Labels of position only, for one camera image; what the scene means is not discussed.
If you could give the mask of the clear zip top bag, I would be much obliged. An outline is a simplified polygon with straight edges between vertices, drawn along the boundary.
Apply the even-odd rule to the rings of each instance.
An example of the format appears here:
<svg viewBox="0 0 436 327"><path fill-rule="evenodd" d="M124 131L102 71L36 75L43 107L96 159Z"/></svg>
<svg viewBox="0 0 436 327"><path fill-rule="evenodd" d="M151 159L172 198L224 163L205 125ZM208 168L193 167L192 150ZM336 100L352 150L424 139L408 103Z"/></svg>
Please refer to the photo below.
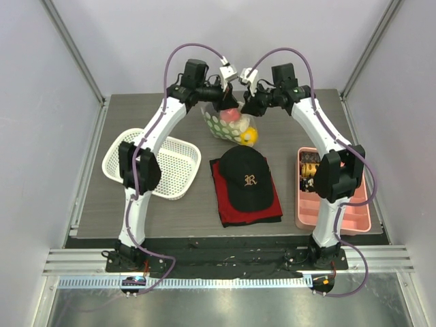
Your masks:
<svg viewBox="0 0 436 327"><path fill-rule="evenodd" d="M213 105L207 103L201 107L201 113L204 121L208 125L209 130L212 135L218 139L228 140L236 144L240 144L240 135L248 128L254 127L257 129L255 124L254 116L249 114L242 114L241 109L243 107L242 102L238 102L238 110L240 111L240 118L237 121L231 122L230 124L225 123L220 119L219 112L215 111Z"/></svg>

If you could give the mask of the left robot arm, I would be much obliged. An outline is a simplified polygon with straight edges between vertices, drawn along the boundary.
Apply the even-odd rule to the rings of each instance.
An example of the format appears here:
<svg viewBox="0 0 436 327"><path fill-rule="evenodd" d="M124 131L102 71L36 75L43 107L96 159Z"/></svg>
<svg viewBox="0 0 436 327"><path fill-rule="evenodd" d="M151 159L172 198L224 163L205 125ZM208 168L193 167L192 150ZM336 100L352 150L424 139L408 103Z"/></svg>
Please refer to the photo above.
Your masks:
<svg viewBox="0 0 436 327"><path fill-rule="evenodd" d="M147 253L141 249L145 239L146 213L152 192L161 179L157 154L176 125L198 102L210 102L228 109L237 101L231 82L238 72L226 58L221 58L219 76L210 84L206 75L208 65L198 59L186 62L176 82L165 85L164 97L157 112L132 142L119 145L119 172L125 188L123 227L108 254L108 265L132 272L139 271Z"/></svg>

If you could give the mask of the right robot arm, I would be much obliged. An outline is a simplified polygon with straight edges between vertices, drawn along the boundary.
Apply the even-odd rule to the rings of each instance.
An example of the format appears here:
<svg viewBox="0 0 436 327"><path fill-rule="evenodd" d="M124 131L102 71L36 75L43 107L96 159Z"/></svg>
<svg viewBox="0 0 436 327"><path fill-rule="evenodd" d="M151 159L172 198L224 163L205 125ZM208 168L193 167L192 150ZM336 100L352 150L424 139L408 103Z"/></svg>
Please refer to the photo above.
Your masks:
<svg viewBox="0 0 436 327"><path fill-rule="evenodd" d="M341 224L345 206L362 183L364 149L353 146L330 122L312 87L300 86L291 63L272 68L273 84L265 89L258 71L242 70L239 82L247 87L243 112L262 116L273 107L284 109L309 136L320 156L313 187L320 197L320 210L309 237L307 259L316 269L330 266L341 250Z"/></svg>

